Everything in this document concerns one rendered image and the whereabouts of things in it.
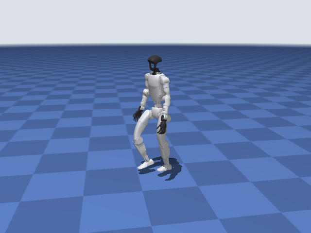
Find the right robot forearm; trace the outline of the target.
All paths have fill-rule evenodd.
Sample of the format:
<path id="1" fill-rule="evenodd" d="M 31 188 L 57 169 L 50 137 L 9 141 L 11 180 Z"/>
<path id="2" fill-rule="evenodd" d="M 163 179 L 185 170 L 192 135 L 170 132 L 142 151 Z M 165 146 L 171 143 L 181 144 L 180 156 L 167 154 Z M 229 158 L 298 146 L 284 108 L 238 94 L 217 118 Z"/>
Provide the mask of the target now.
<path id="1" fill-rule="evenodd" d="M 140 103 L 141 108 L 140 110 L 144 110 L 145 106 L 146 106 L 146 102 L 147 102 L 148 96 L 146 96 L 145 94 L 143 94 L 142 96 L 142 102 Z"/>

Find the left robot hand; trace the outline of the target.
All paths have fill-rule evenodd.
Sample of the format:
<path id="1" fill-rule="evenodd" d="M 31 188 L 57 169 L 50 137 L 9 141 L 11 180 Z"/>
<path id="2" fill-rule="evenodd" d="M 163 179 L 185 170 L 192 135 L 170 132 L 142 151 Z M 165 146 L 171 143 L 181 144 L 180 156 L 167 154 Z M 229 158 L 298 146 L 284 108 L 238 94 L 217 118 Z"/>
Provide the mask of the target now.
<path id="1" fill-rule="evenodd" d="M 164 115 L 162 115 L 162 116 L 161 116 L 161 123 L 160 123 L 160 125 L 156 128 L 156 129 L 158 129 L 158 128 L 160 127 L 160 130 L 159 130 L 157 133 L 160 132 L 159 134 L 164 134 L 164 133 L 166 132 L 166 127 L 167 127 L 166 121 L 167 121 L 167 119 L 164 119 Z"/>

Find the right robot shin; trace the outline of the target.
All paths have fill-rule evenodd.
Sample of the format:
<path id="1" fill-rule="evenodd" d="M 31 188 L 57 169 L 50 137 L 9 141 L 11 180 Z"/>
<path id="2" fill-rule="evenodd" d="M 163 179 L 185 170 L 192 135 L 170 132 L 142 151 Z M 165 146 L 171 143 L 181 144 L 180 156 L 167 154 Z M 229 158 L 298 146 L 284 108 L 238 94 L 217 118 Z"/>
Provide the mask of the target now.
<path id="1" fill-rule="evenodd" d="M 134 144 L 134 142 L 133 142 Z M 147 156 L 147 153 L 146 153 L 146 148 L 145 148 L 145 145 L 143 143 L 137 145 L 136 143 L 134 144 L 136 149 L 138 150 L 138 152 L 140 153 L 140 155 L 143 157 L 143 159 L 146 161 L 146 162 L 149 162 L 149 158 Z"/>

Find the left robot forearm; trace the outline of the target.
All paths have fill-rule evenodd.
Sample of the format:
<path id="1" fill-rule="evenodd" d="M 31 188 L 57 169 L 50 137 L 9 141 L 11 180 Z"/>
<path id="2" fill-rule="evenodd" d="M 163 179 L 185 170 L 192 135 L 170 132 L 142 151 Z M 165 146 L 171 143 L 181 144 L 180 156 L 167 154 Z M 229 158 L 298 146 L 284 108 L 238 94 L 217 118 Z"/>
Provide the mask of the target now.
<path id="1" fill-rule="evenodd" d="M 166 96 L 165 103 L 163 104 L 163 110 L 162 110 L 162 115 L 164 115 L 164 119 L 167 119 L 170 104 L 171 104 L 170 97 Z"/>

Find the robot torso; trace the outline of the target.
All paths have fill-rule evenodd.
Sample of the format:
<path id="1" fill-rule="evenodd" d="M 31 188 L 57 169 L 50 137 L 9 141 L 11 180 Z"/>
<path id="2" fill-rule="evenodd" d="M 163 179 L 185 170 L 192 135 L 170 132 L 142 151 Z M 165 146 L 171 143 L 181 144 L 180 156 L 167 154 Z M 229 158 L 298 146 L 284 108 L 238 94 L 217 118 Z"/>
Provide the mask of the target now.
<path id="1" fill-rule="evenodd" d="M 150 92 L 151 100 L 154 102 L 154 107 L 152 107 L 152 117 L 159 119 L 160 113 L 163 110 L 162 107 L 162 98 L 165 96 L 163 92 L 162 84 L 160 83 L 160 76 L 165 76 L 163 73 L 160 74 L 156 72 L 156 75 L 152 75 L 153 72 L 148 74 L 148 87 Z"/>

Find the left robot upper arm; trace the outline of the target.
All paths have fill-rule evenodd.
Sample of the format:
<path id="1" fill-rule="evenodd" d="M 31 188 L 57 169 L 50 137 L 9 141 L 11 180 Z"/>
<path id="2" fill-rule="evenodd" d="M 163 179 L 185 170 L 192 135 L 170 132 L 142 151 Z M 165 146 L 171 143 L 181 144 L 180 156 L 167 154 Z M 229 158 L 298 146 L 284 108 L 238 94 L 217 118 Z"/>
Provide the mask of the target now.
<path id="1" fill-rule="evenodd" d="M 169 88 L 169 78 L 168 77 L 165 77 L 165 76 L 160 76 L 160 83 L 162 84 L 162 87 L 163 87 L 163 92 L 165 94 L 165 96 L 162 98 L 162 101 L 165 102 L 165 97 L 166 96 L 170 96 L 170 88 Z"/>

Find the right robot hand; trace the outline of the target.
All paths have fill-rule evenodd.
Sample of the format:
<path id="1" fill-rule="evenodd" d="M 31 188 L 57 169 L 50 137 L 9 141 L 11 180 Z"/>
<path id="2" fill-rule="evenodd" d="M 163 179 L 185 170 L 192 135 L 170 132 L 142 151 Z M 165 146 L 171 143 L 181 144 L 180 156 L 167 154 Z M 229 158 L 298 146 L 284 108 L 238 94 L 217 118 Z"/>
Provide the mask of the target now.
<path id="1" fill-rule="evenodd" d="M 136 111 L 134 114 L 133 114 L 133 117 L 134 117 L 134 121 L 136 122 L 136 119 L 137 119 L 137 122 L 138 122 L 138 118 L 140 118 L 143 110 L 140 110 L 141 108 L 141 105 L 139 106 L 138 108 L 138 111 Z"/>

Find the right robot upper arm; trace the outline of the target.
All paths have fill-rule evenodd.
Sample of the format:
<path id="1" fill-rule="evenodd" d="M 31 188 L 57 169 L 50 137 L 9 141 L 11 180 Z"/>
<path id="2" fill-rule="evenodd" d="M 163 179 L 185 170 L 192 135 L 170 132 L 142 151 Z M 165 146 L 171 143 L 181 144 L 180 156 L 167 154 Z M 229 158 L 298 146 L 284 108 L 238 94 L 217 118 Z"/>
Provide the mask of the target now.
<path id="1" fill-rule="evenodd" d="M 150 95 L 149 87 L 148 87 L 148 79 L 147 79 L 148 74 L 149 74 L 149 73 L 145 74 L 145 76 L 144 76 L 144 77 L 145 77 L 145 86 L 146 86 L 146 89 L 143 90 L 143 94 L 145 94 L 146 96 L 149 96 L 149 95 Z"/>

